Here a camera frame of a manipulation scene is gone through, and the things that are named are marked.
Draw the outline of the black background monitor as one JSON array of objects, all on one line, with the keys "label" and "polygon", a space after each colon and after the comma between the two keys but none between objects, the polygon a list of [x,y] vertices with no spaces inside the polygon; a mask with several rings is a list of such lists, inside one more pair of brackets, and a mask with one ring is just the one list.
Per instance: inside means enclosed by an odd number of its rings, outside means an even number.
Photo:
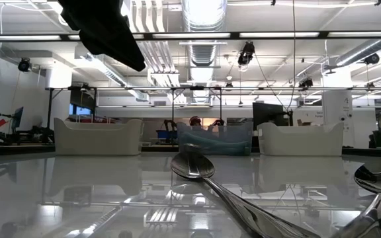
[{"label": "black background monitor", "polygon": [[258,125],[266,122],[272,122],[276,126],[287,126],[288,121],[284,115],[285,111],[281,105],[254,102],[253,129],[256,130]]}]

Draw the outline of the black metal spoon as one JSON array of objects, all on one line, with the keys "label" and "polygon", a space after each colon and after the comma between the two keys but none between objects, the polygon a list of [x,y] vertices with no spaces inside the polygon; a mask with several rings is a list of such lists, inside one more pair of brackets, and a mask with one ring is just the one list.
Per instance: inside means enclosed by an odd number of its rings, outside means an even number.
[{"label": "black metal spoon", "polygon": [[258,238],[321,238],[319,235],[264,211],[235,195],[212,179],[213,163],[203,154],[180,152],[171,160],[171,170],[180,177],[206,183],[226,205],[227,211],[244,230]]},{"label": "black metal spoon", "polygon": [[374,193],[374,199],[330,238],[381,238],[381,172],[373,173],[361,166],[356,170],[354,180],[363,189]]}]

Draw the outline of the grey translucent plastic bin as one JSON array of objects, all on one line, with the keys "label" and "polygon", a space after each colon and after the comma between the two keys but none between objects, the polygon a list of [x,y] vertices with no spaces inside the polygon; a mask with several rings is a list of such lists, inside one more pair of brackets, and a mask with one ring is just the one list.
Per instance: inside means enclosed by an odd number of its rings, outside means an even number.
[{"label": "grey translucent plastic bin", "polygon": [[226,142],[248,141],[252,146],[253,123],[246,122],[238,125],[214,126],[212,131],[208,127],[200,129],[199,127],[189,126],[182,122],[177,123],[177,139],[185,132],[210,139],[219,139]]}]

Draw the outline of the blue lit background screen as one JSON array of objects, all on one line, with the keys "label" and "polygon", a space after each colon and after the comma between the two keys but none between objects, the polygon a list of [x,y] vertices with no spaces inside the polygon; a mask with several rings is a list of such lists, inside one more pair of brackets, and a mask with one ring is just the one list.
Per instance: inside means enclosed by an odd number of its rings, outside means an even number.
[{"label": "blue lit background screen", "polygon": [[75,104],[70,104],[69,115],[91,115],[91,110],[89,108],[80,107]]}]

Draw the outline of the white plastic bin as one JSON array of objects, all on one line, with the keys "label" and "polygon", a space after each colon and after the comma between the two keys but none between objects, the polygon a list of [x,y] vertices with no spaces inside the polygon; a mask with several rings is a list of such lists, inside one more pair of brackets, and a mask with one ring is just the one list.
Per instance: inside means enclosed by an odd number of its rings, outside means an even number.
[{"label": "white plastic bin", "polygon": [[125,124],[70,122],[54,118],[58,155],[139,155],[144,130],[142,120]]},{"label": "white plastic bin", "polygon": [[325,126],[257,126],[260,152],[270,156],[340,156],[344,123]]}]

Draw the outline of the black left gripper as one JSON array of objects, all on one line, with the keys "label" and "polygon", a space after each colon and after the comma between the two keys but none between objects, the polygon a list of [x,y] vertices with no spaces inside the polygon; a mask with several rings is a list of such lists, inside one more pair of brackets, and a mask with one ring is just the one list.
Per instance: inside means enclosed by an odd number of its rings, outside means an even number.
[{"label": "black left gripper", "polygon": [[84,46],[95,55],[104,54],[136,71],[146,68],[128,21],[120,13],[124,0],[58,0],[62,18],[78,31]]}]

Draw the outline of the slanted silver ventilation duct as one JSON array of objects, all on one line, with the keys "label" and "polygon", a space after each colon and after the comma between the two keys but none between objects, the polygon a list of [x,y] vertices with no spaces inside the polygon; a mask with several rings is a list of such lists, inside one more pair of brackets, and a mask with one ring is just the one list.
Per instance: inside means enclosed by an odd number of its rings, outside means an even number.
[{"label": "slanted silver ventilation duct", "polygon": [[381,50],[381,39],[371,39],[339,56],[333,66],[345,67]]}]

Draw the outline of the round silver ventilation duct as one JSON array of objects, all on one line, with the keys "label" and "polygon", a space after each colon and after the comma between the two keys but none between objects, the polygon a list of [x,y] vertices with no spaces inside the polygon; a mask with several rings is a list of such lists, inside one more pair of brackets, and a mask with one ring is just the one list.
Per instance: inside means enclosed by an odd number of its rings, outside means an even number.
[{"label": "round silver ventilation duct", "polygon": [[[187,32],[221,32],[225,28],[228,0],[181,0],[183,25]],[[195,66],[210,66],[217,54],[217,46],[191,45],[187,47]]]}]

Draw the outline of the black ceiling spotlight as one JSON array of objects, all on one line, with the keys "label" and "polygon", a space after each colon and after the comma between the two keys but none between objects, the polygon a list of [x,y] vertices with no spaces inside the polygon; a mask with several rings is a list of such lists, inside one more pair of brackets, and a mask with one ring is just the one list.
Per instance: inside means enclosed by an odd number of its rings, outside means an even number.
[{"label": "black ceiling spotlight", "polygon": [[377,64],[380,61],[380,56],[376,53],[364,58],[363,63],[366,65]]},{"label": "black ceiling spotlight", "polygon": [[248,66],[250,61],[253,59],[253,54],[255,53],[255,47],[252,41],[246,41],[242,51],[240,52],[238,58],[238,65],[240,67]]},{"label": "black ceiling spotlight", "polygon": [[19,71],[24,73],[31,71],[32,64],[30,62],[30,58],[21,58],[17,68]]},{"label": "black ceiling spotlight", "polygon": [[303,80],[301,80],[298,84],[298,88],[300,90],[306,90],[314,85],[314,82],[311,77],[307,77]]}]

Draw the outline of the black background workbench frame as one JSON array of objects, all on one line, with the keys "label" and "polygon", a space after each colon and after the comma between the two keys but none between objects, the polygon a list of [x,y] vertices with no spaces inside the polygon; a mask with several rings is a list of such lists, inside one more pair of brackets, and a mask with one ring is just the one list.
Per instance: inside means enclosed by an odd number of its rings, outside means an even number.
[{"label": "black background workbench frame", "polygon": [[277,104],[287,116],[321,110],[325,93],[348,93],[354,109],[381,112],[381,87],[68,87],[89,95],[95,116],[112,118],[245,118],[252,104]]}]

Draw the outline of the black aluminium table frame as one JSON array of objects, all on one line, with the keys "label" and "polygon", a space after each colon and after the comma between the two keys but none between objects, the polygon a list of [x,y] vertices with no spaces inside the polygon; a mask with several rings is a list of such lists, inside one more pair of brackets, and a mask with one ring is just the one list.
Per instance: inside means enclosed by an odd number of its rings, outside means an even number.
[{"label": "black aluminium table frame", "polygon": [[[177,147],[143,147],[143,152],[178,152]],[[55,152],[54,145],[10,145],[0,146],[0,155],[16,155],[29,153],[53,153]],[[381,149],[357,149],[344,147],[343,155],[360,155],[367,157],[381,157]]]}]

